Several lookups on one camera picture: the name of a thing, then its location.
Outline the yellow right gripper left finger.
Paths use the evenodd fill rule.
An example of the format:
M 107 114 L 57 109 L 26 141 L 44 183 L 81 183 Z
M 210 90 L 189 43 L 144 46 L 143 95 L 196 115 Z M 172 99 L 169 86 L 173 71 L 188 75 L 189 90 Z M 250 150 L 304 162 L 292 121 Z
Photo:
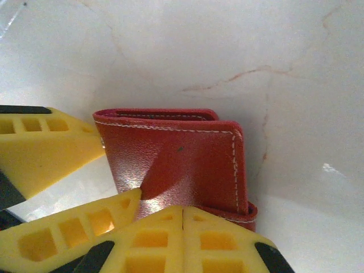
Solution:
M 96 243 L 76 272 L 182 272 L 183 208 L 170 206 Z

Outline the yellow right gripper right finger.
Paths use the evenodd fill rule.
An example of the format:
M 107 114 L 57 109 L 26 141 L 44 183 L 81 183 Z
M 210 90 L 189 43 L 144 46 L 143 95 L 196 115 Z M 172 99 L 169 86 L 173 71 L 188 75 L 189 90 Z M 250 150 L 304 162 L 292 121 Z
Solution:
M 294 272 L 264 236 L 195 207 L 183 209 L 185 272 Z

